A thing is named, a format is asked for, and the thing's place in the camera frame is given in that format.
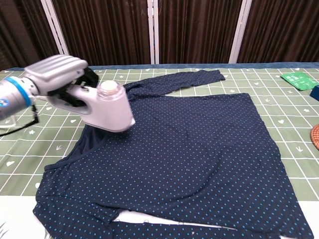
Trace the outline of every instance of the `brown curtain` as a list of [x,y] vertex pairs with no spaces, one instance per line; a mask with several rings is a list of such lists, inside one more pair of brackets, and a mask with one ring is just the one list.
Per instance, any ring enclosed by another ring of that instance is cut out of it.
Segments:
[[0,0],[0,70],[58,54],[40,0]]
[[160,63],[228,63],[241,0],[160,0]]
[[147,0],[53,0],[69,53],[90,65],[150,63]]
[[318,0],[253,0],[238,63],[317,61]]

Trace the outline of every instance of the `robotic hand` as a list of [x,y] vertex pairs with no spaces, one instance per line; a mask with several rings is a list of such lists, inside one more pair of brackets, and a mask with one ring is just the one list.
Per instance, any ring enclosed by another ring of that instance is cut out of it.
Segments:
[[0,81],[0,120],[32,106],[35,120],[23,128],[37,123],[34,100],[42,96],[57,108],[79,114],[88,125],[111,132],[129,129],[135,120],[124,87],[115,81],[98,86],[98,80],[86,61],[51,56],[26,67],[23,78]]

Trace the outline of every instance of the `navy blue shirt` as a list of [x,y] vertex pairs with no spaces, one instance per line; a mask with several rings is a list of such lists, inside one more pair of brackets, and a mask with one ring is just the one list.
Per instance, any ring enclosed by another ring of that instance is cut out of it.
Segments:
[[[85,126],[73,151],[45,167],[33,212],[49,233],[112,238],[112,220],[128,209],[253,238],[312,239],[278,147],[248,94],[165,95],[221,80],[219,71],[202,70],[126,84],[136,124],[123,133]],[[123,225],[121,233],[133,230]]]

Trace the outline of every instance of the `green cutting mat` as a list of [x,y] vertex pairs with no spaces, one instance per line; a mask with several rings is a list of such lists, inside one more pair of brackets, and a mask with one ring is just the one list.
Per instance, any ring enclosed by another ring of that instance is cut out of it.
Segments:
[[[100,79],[122,84],[181,71],[199,69],[97,70]],[[280,78],[283,73],[305,72],[318,81],[318,69],[220,69],[226,81],[178,90],[176,97],[249,93],[272,138],[299,201],[319,201],[319,151],[310,132],[319,124],[319,102]],[[7,76],[23,72],[1,71]],[[37,100],[40,123],[0,138],[0,196],[34,196],[43,168],[66,156],[79,139],[84,123],[74,113]],[[32,120],[29,109],[17,114],[18,125]],[[2,125],[11,122],[3,120]]]

